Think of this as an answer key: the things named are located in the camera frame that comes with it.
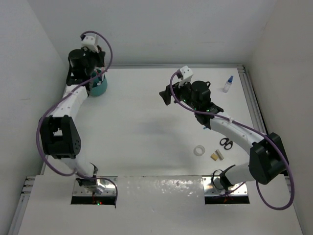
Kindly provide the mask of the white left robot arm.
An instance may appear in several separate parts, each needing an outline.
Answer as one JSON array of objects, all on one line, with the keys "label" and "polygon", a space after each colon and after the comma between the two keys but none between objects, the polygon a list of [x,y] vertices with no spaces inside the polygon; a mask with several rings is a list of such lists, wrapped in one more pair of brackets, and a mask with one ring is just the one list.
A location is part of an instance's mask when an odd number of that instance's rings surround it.
[{"label": "white left robot arm", "polygon": [[107,89],[104,75],[105,52],[100,46],[91,50],[87,46],[68,54],[69,70],[63,101],[46,116],[40,127],[40,137],[45,155],[60,160],[75,174],[82,176],[79,184],[88,187],[95,182],[97,167],[80,152],[82,141],[74,120],[83,102],[91,96],[100,96]]}]

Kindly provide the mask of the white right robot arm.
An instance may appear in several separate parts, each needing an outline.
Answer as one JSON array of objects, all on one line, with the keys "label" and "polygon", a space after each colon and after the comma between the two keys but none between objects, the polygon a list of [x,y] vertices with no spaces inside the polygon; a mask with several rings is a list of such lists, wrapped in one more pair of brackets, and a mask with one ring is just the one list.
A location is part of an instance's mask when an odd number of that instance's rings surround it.
[{"label": "white right robot arm", "polygon": [[240,146],[248,155],[249,161],[242,165],[232,165],[223,170],[213,181],[215,188],[229,189],[231,186],[247,181],[256,181],[266,185],[278,174],[286,170],[287,159],[281,160],[277,151],[269,143],[272,141],[285,155],[280,137],[271,133],[261,136],[249,129],[230,122],[224,110],[211,101],[210,82],[186,82],[180,86],[175,83],[168,85],[164,91],[159,92],[164,103],[171,103],[174,94],[177,101],[184,102],[195,113],[197,121],[210,130],[216,131],[230,141]]}]

